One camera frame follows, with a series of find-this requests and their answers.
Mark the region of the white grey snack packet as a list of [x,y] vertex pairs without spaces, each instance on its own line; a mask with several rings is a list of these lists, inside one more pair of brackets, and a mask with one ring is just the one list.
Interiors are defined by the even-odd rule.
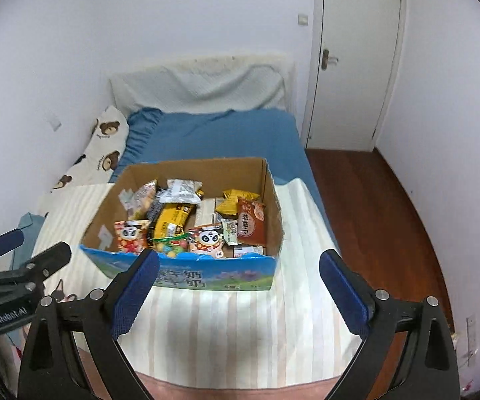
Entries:
[[190,204],[198,205],[201,198],[198,191],[203,187],[202,182],[182,179],[168,179],[167,188],[159,196],[163,204]]

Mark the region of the white pillow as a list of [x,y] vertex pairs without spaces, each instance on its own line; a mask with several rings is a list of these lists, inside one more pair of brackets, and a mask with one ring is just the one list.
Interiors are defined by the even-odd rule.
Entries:
[[165,113],[293,108],[295,64],[281,53],[206,56],[117,73],[110,83],[125,115],[143,107]]

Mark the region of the clear white snack packet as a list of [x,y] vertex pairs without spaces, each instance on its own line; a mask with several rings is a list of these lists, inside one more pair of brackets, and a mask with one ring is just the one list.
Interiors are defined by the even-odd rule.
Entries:
[[216,198],[204,199],[200,202],[196,209],[195,227],[201,227],[218,222],[216,213]]

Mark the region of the brown cake snack packet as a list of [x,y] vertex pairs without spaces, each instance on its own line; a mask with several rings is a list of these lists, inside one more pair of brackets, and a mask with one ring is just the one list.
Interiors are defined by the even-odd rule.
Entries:
[[250,246],[265,246],[264,205],[258,200],[239,198],[237,202],[238,241]]

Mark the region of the green candy bag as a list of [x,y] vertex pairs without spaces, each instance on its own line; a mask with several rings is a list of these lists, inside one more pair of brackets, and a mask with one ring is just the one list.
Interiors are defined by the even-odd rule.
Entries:
[[169,258],[176,258],[179,254],[188,252],[188,234],[175,237],[154,238],[151,247],[160,254]]

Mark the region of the panda snack packet orange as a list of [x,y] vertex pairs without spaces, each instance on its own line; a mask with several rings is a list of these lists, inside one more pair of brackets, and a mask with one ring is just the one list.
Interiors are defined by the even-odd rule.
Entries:
[[150,225],[147,219],[116,221],[114,231],[119,251],[138,255],[148,248]]

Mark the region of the bear print pillow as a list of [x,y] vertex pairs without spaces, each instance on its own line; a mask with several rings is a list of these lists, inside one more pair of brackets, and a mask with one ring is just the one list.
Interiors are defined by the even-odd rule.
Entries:
[[95,120],[94,130],[84,153],[62,175],[51,191],[109,182],[125,150],[128,134],[126,117],[118,108],[107,107]]

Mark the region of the red white packet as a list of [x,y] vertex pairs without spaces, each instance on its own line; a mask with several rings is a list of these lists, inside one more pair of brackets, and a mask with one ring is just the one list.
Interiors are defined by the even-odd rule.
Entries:
[[236,246],[234,247],[234,258],[240,258],[245,255],[264,256],[263,246]]

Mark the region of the wall light switch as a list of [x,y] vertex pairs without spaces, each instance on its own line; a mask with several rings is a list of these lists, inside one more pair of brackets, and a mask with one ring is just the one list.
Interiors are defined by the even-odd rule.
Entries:
[[298,14],[298,24],[308,25],[308,16],[304,14]]

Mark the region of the cardboard milk box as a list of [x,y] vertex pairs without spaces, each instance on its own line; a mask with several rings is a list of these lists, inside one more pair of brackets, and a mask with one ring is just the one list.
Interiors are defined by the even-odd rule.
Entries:
[[90,222],[81,250],[109,278],[125,271],[136,259],[122,253],[115,242],[114,222],[127,218],[122,195],[137,191],[154,179],[165,185],[168,179],[202,183],[206,198],[229,189],[254,191],[264,205],[264,254],[233,257],[229,249],[223,260],[187,254],[171,258],[159,253],[160,273],[156,284],[190,290],[268,290],[277,266],[284,237],[279,200],[269,164],[263,158],[214,158],[160,163],[135,163],[124,168]]

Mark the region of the wall socket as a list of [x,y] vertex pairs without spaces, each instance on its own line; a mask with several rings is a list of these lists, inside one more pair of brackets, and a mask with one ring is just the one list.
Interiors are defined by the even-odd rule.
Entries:
[[477,317],[472,314],[467,317],[467,366],[476,364],[477,355]]

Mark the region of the striped cat blanket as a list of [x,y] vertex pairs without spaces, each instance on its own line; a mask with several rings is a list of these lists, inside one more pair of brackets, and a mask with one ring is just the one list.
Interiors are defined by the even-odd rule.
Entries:
[[300,179],[276,189],[284,239],[262,292],[153,287],[119,339],[132,367],[192,388],[280,388],[343,373],[360,338],[345,325],[319,270],[334,247]]

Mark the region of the yellow crinkled snack bag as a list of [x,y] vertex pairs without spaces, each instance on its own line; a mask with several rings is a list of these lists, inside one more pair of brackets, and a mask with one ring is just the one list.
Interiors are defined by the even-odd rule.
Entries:
[[222,216],[236,216],[237,204],[240,199],[259,200],[260,194],[251,191],[229,189],[223,192],[224,200],[217,204],[216,212]]

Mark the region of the white door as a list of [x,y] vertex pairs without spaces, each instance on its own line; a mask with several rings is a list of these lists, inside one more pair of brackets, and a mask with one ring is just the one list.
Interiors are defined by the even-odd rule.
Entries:
[[[301,141],[308,149],[370,152],[398,71],[406,0],[314,0]],[[324,49],[339,63],[321,70]]]

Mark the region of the large yellow black snack bag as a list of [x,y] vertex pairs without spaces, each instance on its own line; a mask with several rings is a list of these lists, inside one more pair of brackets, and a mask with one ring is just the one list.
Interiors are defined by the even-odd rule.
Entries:
[[156,239],[184,234],[184,227],[194,205],[186,203],[161,203],[154,201],[145,215],[150,222],[147,241],[151,247]]

